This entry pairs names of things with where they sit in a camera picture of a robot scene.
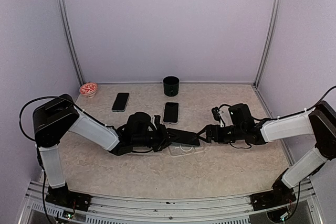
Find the clear phone case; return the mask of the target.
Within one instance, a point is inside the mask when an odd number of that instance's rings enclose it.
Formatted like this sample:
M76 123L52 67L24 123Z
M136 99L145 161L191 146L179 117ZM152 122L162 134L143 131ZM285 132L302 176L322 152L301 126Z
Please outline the clear phone case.
M189 145L182 145L182 144L172 144L168 147L170 155L173 157L180 157L186 155L193 155L202 153L207 150L207 147L204 144L200 146L189 146Z

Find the right aluminium frame post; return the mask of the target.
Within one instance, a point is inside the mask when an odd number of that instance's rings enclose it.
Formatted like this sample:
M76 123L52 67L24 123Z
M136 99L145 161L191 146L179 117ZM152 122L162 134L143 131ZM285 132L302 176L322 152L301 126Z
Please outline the right aluminium frame post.
M267 60L268 60L268 57L269 57L269 52L270 52L270 49L271 49L272 40L273 40L275 29L276 29L276 23L277 23L277 18L278 18L280 2L281 2L281 0L273 0L271 15L270 15L270 22L269 22L269 25L268 25L268 30L267 30L267 35L266 35L266 40L265 40L260 64L259 64L257 74L256 74L256 77L255 77L255 81L254 81L254 87L256 89L259 89L262 77L263 77L265 69L266 69L266 64L267 64Z

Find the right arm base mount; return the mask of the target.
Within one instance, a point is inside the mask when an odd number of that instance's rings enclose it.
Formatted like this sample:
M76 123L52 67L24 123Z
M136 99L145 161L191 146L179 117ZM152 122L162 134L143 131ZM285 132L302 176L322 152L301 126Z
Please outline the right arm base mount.
M262 193L252 194L250 200L254 211L264 210L268 208L278 207L296 201L294 193L289 192L285 195L277 195L273 191L265 191Z

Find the aluminium frame post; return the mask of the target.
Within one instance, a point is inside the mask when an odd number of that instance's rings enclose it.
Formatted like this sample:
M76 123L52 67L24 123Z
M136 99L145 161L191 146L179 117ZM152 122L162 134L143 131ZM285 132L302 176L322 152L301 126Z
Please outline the aluminium frame post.
M65 0L57 0L57 2L58 2L58 8L60 11L61 23L63 26L65 38L66 38L66 43L67 43L69 53L70 53L70 59L74 67L75 75L77 77L79 85L81 86L85 83L85 79L84 79L84 76L81 70L81 66L80 66L79 59L77 57L77 53L75 49L74 40L71 34L70 23L69 23L69 19L67 15L67 10L66 10L66 2Z
M256 89L259 89L262 77L263 77L265 69L266 69L266 64L267 64L267 60L268 60L268 57L269 57L269 52L270 52L270 49L271 49L272 40L273 40L275 29L276 29L276 23L277 23L277 18L278 18L280 2L281 2L281 0L273 0L271 15L270 15L270 22L269 22L269 25L268 25L268 30L267 30L267 35L266 35L266 40L265 40L260 64L259 64L257 74L256 74L256 77L255 77L255 81L254 81L254 87Z

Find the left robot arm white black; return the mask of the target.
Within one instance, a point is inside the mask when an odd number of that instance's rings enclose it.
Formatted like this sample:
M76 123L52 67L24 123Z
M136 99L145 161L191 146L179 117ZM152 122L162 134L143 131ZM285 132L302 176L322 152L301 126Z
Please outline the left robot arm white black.
M68 94L46 99L47 103L33 111L35 143L49 189L64 206L74 199L72 191L68 190L58 150L66 133L79 135L115 156L137 153L139 147L160 152L180 139L178 133L160 123L158 116L151 118L144 112L136 112L129 116L125 125L116 129L78 107Z

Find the front aluminium rail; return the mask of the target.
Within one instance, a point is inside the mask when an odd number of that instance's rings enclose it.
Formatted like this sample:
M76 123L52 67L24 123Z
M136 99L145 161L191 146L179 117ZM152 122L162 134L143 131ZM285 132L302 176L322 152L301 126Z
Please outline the front aluminium rail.
M324 223L312 184L294 189L299 202L271 207L246 194L199 199L149 199L91 194L67 208L43 202L47 185L31 182L16 223Z

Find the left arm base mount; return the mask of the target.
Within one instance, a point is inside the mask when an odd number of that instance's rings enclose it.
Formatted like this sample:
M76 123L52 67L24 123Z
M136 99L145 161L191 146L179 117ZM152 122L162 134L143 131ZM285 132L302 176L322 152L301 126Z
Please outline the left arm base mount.
M64 194L47 193L45 201L56 206L87 212L91 202L91 195L68 191Z

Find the dark green mug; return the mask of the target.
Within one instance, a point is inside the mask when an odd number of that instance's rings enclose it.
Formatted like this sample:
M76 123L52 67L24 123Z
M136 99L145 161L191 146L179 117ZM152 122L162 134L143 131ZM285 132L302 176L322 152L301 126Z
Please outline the dark green mug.
M163 79L164 94L168 97L178 95L180 80L175 76L167 76Z

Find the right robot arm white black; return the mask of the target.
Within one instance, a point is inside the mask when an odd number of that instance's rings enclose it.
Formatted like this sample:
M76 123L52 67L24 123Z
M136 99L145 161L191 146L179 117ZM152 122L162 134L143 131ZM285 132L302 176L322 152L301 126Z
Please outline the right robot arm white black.
M233 144L245 141L249 146L277 140L310 140L311 149L285 170L272 185L269 201L281 204L289 190L316 173L327 161L335 159L335 110L325 100L308 109L277 118L256 120L244 103L228 106L229 126L206 125L197 137L207 143Z

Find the black phone bottom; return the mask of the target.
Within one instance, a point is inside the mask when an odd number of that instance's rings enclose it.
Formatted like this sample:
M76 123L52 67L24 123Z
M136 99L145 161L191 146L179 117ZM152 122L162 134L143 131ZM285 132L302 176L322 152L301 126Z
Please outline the black phone bottom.
M194 132L183 131L181 140L183 141L182 145L200 146L199 139Z

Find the left aluminium frame post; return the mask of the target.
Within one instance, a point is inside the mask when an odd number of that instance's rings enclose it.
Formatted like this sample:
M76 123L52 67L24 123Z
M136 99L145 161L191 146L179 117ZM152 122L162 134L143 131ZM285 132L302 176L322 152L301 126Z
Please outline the left aluminium frame post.
M66 2L65 0L57 0L57 2L58 2L58 8L60 11L61 23L63 26L65 38L66 38L66 43L67 43L69 53L70 53L70 59L74 67L75 75L77 77L79 85L81 86L85 83L85 79L84 79L84 76L81 70L81 66L80 66L79 59L77 57L77 53L75 49L74 40L71 34L70 23L69 23L69 19L67 15L67 10L66 10Z

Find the red white patterned bowl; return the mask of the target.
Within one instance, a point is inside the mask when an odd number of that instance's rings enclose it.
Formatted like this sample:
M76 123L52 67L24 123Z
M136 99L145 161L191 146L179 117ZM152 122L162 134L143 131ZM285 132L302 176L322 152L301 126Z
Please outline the red white patterned bowl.
M85 98L93 98L98 91L98 85L95 82L88 82L79 88L79 93Z

